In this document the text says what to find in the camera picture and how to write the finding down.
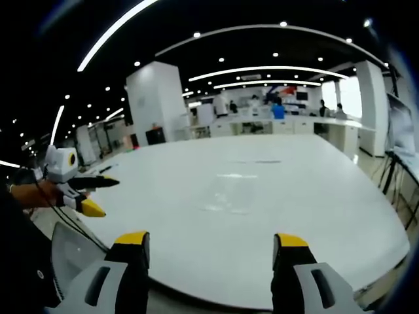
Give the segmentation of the person's left hand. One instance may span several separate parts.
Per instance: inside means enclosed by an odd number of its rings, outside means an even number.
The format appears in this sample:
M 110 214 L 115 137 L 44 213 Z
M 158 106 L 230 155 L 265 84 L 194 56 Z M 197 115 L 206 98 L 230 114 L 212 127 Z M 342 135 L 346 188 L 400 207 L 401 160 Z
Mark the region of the person's left hand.
M 7 191 L 23 209 L 55 206 L 62 191 L 49 180 L 37 180 L 34 170 L 22 168 L 17 171 Z

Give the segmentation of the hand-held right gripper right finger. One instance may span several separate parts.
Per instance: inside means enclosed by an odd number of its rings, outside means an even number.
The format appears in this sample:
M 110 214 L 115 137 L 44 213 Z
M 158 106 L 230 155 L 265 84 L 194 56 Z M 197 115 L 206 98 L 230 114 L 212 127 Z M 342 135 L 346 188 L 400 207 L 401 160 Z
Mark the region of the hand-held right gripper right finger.
M 363 313 L 352 287 L 327 263 L 317 262 L 307 242 L 274 236 L 273 313 Z

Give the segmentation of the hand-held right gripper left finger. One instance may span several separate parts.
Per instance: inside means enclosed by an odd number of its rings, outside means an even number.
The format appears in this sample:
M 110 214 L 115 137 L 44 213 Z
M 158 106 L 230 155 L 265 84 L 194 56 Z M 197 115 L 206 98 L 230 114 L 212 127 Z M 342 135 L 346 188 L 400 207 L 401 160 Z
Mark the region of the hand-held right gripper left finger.
M 71 230 L 56 230 L 51 263 L 59 299 L 45 313 L 146 313 L 149 233 L 124 234 L 105 251 Z

